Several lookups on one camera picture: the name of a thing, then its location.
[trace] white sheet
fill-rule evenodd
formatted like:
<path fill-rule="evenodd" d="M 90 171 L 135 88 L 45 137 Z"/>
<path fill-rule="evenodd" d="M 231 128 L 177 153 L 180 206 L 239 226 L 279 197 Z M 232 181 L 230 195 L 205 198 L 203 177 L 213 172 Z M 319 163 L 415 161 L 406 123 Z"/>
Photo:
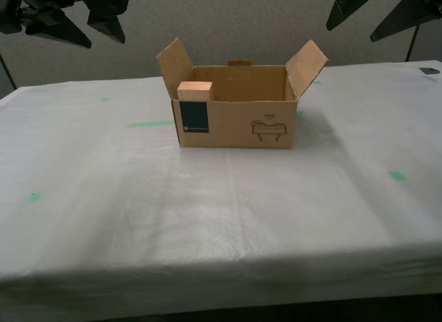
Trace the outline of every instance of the white sheet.
<path fill-rule="evenodd" d="M 442 75 L 416 67 L 442 70 L 325 68 L 289 151 L 180 148 L 160 77 L 21 88 L 0 101 L 1 318 L 440 292 Z"/>

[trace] green marker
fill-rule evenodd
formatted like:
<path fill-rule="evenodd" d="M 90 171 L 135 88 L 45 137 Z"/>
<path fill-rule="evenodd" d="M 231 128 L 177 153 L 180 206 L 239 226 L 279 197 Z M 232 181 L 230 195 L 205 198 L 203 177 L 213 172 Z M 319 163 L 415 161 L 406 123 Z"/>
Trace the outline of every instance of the green marker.
<path fill-rule="evenodd" d="M 41 198 L 41 193 L 32 193 L 28 199 L 28 202 L 36 202 L 40 200 L 40 198 Z"/>
<path fill-rule="evenodd" d="M 399 171 L 390 171 L 388 174 L 390 175 L 391 178 L 393 178 L 394 180 L 396 180 L 398 182 L 406 182 L 407 181 L 407 176 Z"/>

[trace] green tape mark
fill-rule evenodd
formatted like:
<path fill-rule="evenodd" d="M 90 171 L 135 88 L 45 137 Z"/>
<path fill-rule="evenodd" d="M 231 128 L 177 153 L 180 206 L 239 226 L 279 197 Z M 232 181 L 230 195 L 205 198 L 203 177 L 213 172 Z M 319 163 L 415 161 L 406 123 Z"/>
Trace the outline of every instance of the green tape mark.
<path fill-rule="evenodd" d="M 407 181 L 407 176 L 399 171 L 390 171 L 388 174 L 390 175 L 391 178 L 393 178 L 394 180 L 396 180 L 398 182 L 406 182 Z"/>
<path fill-rule="evenodd" d="M 41 194 L 40 193 L 32 193 L 28 199 L 28 202 L 36 202 L 40 200 Z"/>
<path fill-rule="evenodd" d="M 160 125 L 175 125 L 173 120 L 161 120 L 159 122 L 145 122 L 145 123 L 132 123 L 129 127 L 145 127 L 145 126 L 160 126 Z"/>

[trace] black cable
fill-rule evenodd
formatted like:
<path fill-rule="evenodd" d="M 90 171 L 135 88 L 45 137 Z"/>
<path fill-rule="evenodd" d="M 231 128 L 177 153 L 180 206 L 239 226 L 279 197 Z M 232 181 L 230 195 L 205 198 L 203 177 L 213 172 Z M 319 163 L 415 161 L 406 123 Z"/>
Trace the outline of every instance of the black cable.
<path fill-rule="evenodd" d="M 408 54 L 407 54 L 407 58 L 405 59 L 405 61 L 410 61 L 410 56 L 412 55 L 412 51 L 413 51 L 413 47 L 414 47 L 414 42 L 416 41 L 416 37 L 417 37 L 417 32 L 419 31 L 419 26 L 416 26 L 416 29 L 414 30 L 414 34 L 413 34 L 413 38 L 412 38 L 412 43 L 410 43 L 410 48 L 408 49 Z"/>
<path fill-rule="evenodd" d="M 5 63 L 5 61 L 3 60 L 3 57 L 2 57 L 1 55 L 0 55 L 0 62 L 1 62 L 1 65 L 3 66 L 3 68 L 4 68 L 5 72 L 6 72 L 6 75 L 8 76 L 9 81 L 10 81 L 11 84 L 12 84 L 12 87 L 13 87 L 14 89 L 17 89 L 17 86 L 15 85 L 14 80 L 12 80 L 12 76 L 11 76 L 11 74 L 9 73 L 8 67 L 6 67 L 6 63 Z"/>

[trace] table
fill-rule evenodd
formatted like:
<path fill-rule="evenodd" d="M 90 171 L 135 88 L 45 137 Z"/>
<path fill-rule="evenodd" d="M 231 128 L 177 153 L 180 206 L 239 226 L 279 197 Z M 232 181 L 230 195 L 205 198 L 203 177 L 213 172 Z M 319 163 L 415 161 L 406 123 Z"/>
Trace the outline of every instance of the table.
<path fill-rule="evenodd" d="M 162 78 L 0 101 L 0 316 L 442 290 L 442 63 L 325 68 L 292 150 L 180 148 Z"/>

